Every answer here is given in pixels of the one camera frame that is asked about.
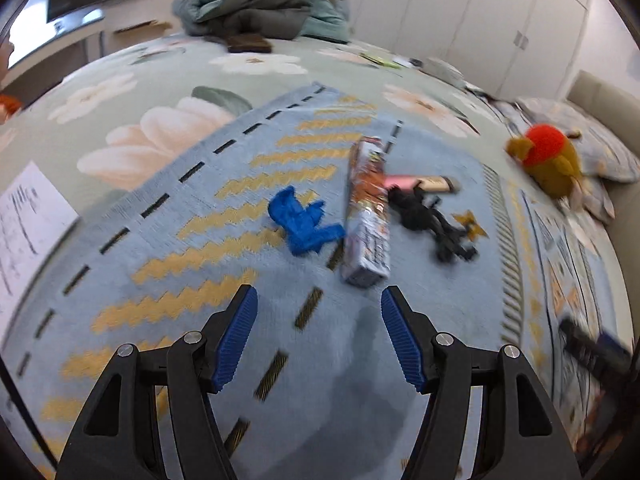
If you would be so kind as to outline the white printed paper sheet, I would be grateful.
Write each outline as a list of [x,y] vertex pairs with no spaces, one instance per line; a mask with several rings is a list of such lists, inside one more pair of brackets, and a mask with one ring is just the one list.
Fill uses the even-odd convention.
[[1,194],[1,338],[29,287],[80,215],[34,162]]

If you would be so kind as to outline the patterned pillow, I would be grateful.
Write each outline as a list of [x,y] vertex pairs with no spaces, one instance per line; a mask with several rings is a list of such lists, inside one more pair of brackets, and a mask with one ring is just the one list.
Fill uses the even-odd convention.
[[572,185],[568,199],[570,208],[574,211],[587,211],[604,224],[609,224],[615,219],[614,205],[600,179],[581,177],[573,179]]
[[604,125],[569,102],[543,98],[517,98],[515,104],[532,124],[549,124],[572,139],[582,173],[610,181],[639,181],[639,159]]

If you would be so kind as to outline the upper patterned pillow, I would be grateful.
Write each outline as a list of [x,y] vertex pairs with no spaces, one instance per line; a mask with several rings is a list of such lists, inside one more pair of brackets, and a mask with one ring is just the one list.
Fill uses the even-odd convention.
[[515,104],[532,124],[549,124],[572,139],[582,173],[610,181],[639,181],[639,159],[604,125],[569,102],[543,98],[517,98]]

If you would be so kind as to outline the brown plush toy red hat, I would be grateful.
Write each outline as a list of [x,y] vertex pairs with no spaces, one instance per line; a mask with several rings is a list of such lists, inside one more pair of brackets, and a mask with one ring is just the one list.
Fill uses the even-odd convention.
[[579,156],[572,139],[559,128],[533,125],[506,142],[504,150],[552,200],[569,198],[579,190]]

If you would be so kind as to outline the long patterned snack box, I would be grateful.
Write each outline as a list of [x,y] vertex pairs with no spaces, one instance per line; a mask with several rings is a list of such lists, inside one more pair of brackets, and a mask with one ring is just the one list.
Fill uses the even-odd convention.
[[350,150],[342,278],[368,288],[390,277],[390,229],[382,141],[363,136]]

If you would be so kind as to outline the blue patterned blanket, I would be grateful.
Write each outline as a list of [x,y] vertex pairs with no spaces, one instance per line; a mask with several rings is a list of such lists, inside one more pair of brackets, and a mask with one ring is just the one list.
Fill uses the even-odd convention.
[[294,188],[343,222],[348,155],[381,141],[390,174],[436,174],[460,191],[439,208],[472,212],[476,257],[440,263],[434,240],[390,218],[390,275],[410,304],[466,344],[515,344],[577,440],[596,382],[562,349],[562,318],[614,330],[608,265],[538,191],[446,142],[313,84],[252,110],[82,229],[43,274],[3,355],[55,451],[115,349],[166,346],[222,310],[242,284],[257,320],[234,378],[212,404],[243,479],[396,479],[426,401],[402,377],[380,312],[381,284],[343,278],[336,243],[296,257],[267,214]]

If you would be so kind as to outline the pink tan tube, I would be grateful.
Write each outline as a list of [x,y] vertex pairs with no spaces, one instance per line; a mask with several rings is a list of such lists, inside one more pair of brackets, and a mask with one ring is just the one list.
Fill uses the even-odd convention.
[[401,190],[411,191],[416,186],[425,193],[456,194],[460,191],[460,184],[451,178],[442,176],[410,176],[410,174],[390,174],[385,177],[384,186],[389,190],[397,186]]

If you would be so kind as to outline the dark brown cloth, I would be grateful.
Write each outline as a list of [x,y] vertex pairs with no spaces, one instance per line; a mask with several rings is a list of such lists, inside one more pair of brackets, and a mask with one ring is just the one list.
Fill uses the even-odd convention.
[[232,35],[222,40],[229,53],[271,53],[273,46],[259,34]]

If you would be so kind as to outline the blue rubber glove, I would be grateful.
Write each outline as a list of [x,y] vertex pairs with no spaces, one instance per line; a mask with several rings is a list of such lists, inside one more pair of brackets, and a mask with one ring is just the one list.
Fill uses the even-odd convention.
[[338,242],[345,237],[339,223],[322,226],[323,200],[315,200],[303,206],[298,200],[294,186],[282,188],[270,200],[267,210],[270,219],[285,232],[286,244],[293,256],[307,252],[320,252],[325,244]]

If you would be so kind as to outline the beige padded headboard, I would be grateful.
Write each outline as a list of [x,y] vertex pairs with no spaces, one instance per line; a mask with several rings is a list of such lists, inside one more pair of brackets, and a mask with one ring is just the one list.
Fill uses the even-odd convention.
[[592,73],[581,70],[566,99],[611,130],[634,154],[639,154],[639,99]]

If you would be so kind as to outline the lower patterned pillow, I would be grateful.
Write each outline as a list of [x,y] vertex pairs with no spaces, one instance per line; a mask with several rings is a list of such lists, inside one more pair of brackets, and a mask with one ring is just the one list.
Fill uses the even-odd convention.
[[572,185],[568,199],[570,208],[574,211],[587,211],[604,224],[609,224],[615,219],[614,205],[600,179],[581,177],[573,179]]

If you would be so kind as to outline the small items by pillows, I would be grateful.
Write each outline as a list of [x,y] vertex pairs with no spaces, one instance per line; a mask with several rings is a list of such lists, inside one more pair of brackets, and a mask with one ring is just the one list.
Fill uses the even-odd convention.
[[398,107],[427,110],[438,104],[484,110],[496,99],[487,90],[467,81],[460,70],[439,58],[427,58],[421,66],[415,66],[408,58],[382,56],[379,60],[390,62],[390,66],[371,64],[363,67],[356,77],[356,86],[362,92],[376,91]]

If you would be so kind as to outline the grey green crumpled duvet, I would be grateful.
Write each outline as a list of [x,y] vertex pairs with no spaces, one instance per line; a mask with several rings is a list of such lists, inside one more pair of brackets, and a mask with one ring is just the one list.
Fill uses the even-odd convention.
[[347,0],[174,0],[171,10],[194,37],[350,41]]

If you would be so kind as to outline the black action figure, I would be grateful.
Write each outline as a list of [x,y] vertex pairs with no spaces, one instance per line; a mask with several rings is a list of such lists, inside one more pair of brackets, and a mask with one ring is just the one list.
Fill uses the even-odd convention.
[[412,232],[430,232],[433,237],[435,258],[440,263],[453,263],[455,258],[472,261],[478,255],[473,245],[478,236],[486,232],[477,224],[471,211],[455,216],[458,225],[450,223],[438,209],[440,198],[424,203],[426,192],[417,183],[411,191],[397,185],[387,190],[390,208],[399,214],[400,224]]

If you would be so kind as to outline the white wardrobe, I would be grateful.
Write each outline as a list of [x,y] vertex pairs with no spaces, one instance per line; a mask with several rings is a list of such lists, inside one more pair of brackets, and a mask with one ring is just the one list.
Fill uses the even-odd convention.
[[425,62],[440,58],[492,96],[560,92],[589,0],[348,0],[355,38]]

